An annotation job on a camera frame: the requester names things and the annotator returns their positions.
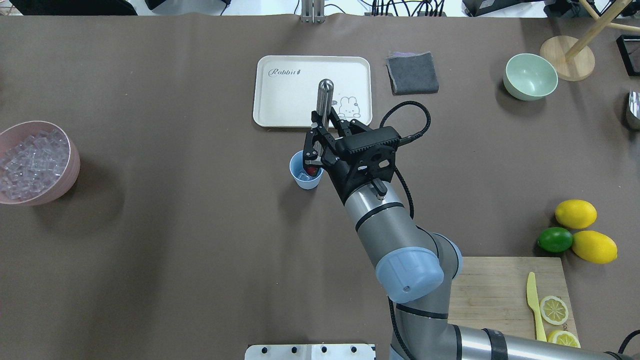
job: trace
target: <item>mint green bowl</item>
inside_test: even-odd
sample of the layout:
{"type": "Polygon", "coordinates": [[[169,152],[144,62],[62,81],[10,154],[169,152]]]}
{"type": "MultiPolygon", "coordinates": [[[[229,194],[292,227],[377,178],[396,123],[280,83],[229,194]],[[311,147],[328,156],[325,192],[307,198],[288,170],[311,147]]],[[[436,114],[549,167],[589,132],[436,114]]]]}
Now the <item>mint green bowl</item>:
{"type": "Polygon", "coordinates": [[[558,74],[538,55],[517,54],[507,62],[502,81],[513,97],[531,101],[551,94],[558,85],[558,74]]]}

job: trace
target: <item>bowl of ice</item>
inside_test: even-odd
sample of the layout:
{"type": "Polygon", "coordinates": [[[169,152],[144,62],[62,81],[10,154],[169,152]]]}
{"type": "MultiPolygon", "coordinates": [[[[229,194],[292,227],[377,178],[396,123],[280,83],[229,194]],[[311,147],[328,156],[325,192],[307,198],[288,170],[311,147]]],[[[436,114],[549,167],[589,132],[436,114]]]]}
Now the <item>bowl of ice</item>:
{"type": "Polygon", "coordinates": [[[57,125],[23,122],[0,133],[0,204],[41,205],[76,182],[80,157],[57,125]]]}

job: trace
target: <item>yellow lemon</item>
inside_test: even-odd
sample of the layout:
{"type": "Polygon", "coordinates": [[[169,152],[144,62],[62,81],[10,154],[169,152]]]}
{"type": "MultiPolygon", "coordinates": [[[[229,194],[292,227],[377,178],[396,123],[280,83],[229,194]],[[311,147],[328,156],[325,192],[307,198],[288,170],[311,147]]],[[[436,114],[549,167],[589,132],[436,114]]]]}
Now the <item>yellow lemon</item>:
{"type": "Polygon", "coordinates": [[[540,315],[552,325],[562,325],[569,319],[569,309],[559,297],[547,296],[540,301],[540,315]]]}
{"type": "Polygon", "coordinates": [[[556,220],[572,229],[584,229],[598,217],[596,208],[590,202],[578,199],[562,201],[556,208],[556,220]]]}
{"type": "Polygon", "coordinates": [[[566,330],[553,330],[549,333],[549,336],[547,336],[547,341],[568,347],[580,347],[578,338],[566,330]]]}
{"type": "Polygon", "coordinates": [[[605,234],[593,230],[583,230],[573,234],[573,252],[586,261],[606,264],[618,258],[616,243],[605,234]]]}

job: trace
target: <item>wooden stand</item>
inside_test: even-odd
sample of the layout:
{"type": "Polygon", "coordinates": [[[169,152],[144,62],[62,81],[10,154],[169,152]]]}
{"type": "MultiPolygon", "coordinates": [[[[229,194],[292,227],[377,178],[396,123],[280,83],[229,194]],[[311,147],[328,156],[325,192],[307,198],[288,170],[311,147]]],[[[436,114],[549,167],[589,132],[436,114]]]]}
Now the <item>wooden stand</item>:
{"type": "MultiPolygon", "coordinates": [[[[591,51],[587,45],[606,26],[611,26],[611,21],[615,19],[630,2],[631,0],[617,0],[601,17],[594,17],[596,22],[581,39],[564,35],[548,39],[540,48],[540,56],[547,59],[547,61],[554,66],[559,78],[568,81],[586,79],[591,75],[596,64],[593,51],[591,51]]],[[[586,1],[584,1],[584,3],[583,6],[587,8],[588,4],[586,4],[586,1]]]]}

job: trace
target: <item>white mounting plate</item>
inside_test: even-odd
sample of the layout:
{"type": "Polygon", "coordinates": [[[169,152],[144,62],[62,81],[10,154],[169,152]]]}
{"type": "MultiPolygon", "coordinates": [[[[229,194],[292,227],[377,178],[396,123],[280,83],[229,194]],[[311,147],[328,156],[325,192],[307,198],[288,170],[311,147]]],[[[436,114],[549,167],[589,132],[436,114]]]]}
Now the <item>white mounting plate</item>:
{"type": "Polygon", "coordinates": [[[333,107],[341,119],[371,123],[371,67],[357,56],[263,57],[255,76],[253,120],[264,127],[311,126],[323,79],[333,81],[333,107]]]}
{"type": "Polygon", "coordinates": [[[375,360],[375,347],[369,344],[252,345],[244,360],[375,360]]]}

